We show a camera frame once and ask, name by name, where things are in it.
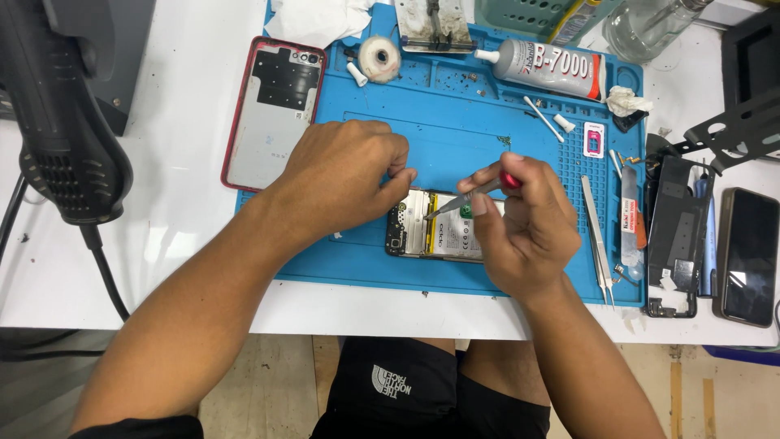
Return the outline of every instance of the black shorts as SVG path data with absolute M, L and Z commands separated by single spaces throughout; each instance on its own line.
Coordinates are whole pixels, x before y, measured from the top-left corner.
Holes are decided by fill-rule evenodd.
M 550 408 L 458 373 L 456 357 L 411 338 L 346 338 L 312 438 L 546 437 Z

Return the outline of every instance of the red screwdriver handle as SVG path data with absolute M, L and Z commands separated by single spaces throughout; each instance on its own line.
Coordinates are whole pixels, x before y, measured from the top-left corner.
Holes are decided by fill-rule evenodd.
M 506 171 L 501 170 L 498 172 L 498 179 L 504 185 L 504 189 L 520 189 L 523 186 L 523 182 L 517 180 L 515 177 L 507 174 Z

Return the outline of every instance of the the north face logo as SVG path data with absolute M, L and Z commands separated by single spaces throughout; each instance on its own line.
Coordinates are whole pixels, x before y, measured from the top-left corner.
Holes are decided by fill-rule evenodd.
M 397 373 L 389 372 L 381 367 L 374 365 L 374 371 L 371 372 L 371 383 L 381 394 L 386 394 L 390 398 L 396 399 L 398 392 L 409 394 L 412 391 L 411 386 L 406 385 L 406 377 L 401 377 Z

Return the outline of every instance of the glass bottle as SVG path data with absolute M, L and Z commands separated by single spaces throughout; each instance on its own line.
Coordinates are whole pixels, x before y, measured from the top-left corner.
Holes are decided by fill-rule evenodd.
M 660 55 L 712 0 L 626 0 L 604 21 L 610 51 L 642 63 Z

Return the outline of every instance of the red phone frame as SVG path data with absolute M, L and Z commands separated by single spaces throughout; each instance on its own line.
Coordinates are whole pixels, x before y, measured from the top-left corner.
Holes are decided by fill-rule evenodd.
M 319 83 L 319 87 L 317 87 L 317 96 L 314 98 L 314 107 L 311 110 L 310 124 L 314 123 L 314 117 L 317 116 L 317 104 L 319 104 L 320 102 L 320 91 L 322 90 L 322 80 L 325 78 L 325 67 L 328 65 L 328 57 L 325 54 L 325 50 L 321 48 L 315 48 L 307 45 L 299 45 L 297 43 L 291 43 L 288 41 L 276 40 L 271 37 L 258 36 L 252 39 L 252 44 L 249 49 L 249 55 L 246 57 L 246 67 L 244 67 L 244 74 L 241 80 L 241 89 L 239 90 L 239 99 L 238 102 L 236 103 L 236 111 L 233 113 L 233 124 L 230 127 L 230 137 L 228 138 L 228 147 L 227 147 L 227 151 L 225 151 L 225 160 L 224 162 L 222 162 L 222 172 L 220 176 L 220 180 L 222 181 L 222 184 L 224 184 L 226 187 L 230 187 L 232 189 L 241 189 L 250 192 L 259 192 L 262 191 L 262 189 L 257 189 L 255 187 L 239 186 L 238 184 L 231 184 L 228 182 L 227 176 L 228 176 L 228 169 L 230 168 L 230 155 L 233 152 L 233 142 L 236 140 L 236 131 L 238 130 L 239 119 L 241 117 L 241 108 L 243 107 L 244 98 L 246 97 L 246 86 L 249 83 L 249 75 L 251 74 L 252 71 L 252 65 L 253 65 L 252 61 L 254 60 L 256 50 L 264 46 L 305 50 L 307 52 L 314 52 L 321 57 L 322 68 L 320 69 L 321 72 L 320 83 Z

